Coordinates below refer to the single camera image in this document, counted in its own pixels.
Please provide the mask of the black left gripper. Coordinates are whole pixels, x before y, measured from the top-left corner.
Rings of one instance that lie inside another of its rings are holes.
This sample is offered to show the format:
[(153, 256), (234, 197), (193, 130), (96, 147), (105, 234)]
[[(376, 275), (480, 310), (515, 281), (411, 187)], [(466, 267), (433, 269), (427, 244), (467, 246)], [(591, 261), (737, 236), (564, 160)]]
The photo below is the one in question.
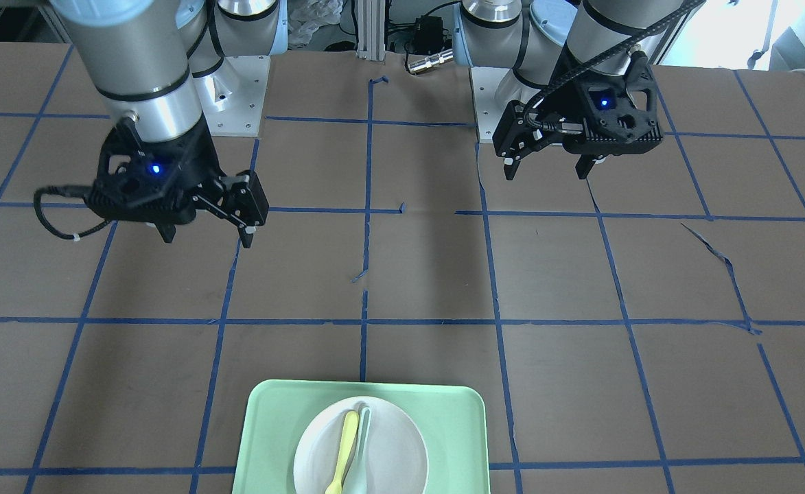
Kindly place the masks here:
[[(522, 102), (509, 102), (493, 132), (496, 156), (503, 158), (506, 180), (513, 180), (522, 159), (552, 144), (566, 149), (598, 147), (598, 73), (596, 62), (581, 62), (562, 52), (550, 84), (534, 96), (530, 112)], [(581, 154), (575, 172), (587, 180), (606, 154)]]

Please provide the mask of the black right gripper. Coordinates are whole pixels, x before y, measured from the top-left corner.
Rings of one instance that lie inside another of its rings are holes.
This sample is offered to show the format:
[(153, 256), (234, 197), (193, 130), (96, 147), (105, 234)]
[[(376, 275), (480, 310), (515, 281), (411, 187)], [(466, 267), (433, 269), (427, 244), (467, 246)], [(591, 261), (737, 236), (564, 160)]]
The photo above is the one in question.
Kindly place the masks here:
[(255, 231), (268, 217), (268, 199), (254, 171), (224, 177), (206, 121), (198, 121), (182, 137), (146, 143), (147, 156), (138, 164), (148, 196), (163, 197), (138, 206), (140, 222), (157, 223), (163, 243), (176, 235), (173, 223), (190, 223), (196, 207), (226, 220), (237, 229), (242, 247), (253, 243)]

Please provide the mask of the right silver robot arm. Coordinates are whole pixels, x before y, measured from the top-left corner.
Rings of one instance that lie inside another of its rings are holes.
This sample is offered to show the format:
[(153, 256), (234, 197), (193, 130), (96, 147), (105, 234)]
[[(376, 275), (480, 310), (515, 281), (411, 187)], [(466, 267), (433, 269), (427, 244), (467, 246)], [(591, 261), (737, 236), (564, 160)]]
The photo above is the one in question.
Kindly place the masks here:
[(285, 1), (54, 1), (113, 128), (91, 185), (35, 191), (38, 221), (77, 241), (111, 222), (170, 243), (207, 211), (248, 248), (266, 222), (257, 173), (220, 167), (214, 137), (255, 137), (268, 57), (288, 47)]

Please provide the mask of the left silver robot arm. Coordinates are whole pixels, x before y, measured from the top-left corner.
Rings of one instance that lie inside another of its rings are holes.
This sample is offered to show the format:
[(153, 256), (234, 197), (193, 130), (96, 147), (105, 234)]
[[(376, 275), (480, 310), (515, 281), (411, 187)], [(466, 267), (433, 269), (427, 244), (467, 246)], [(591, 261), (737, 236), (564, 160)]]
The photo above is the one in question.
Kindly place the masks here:
[(552, 145), (578, 156), (576, 173), (664, 141), (650, 59), (669, 25), (698, 1), (462, 1), (454, 59), (505, 69), (494, 153), (512, 180)]

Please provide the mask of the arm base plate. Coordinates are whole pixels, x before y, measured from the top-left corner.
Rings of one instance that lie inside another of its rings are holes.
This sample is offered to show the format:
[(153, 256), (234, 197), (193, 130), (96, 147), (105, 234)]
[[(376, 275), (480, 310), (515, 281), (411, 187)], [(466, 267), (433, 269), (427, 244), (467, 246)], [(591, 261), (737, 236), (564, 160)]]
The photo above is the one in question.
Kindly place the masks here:
[(259, 136), (271, 62), (270, 56), (225, 58), (194, 78), (213, 137)]
[(527, 102), (538, 90), (521, 82), (512, 69), (472, 67), (470, 76), (478, 140), (492, 143), (493, 133), (509, 101)]

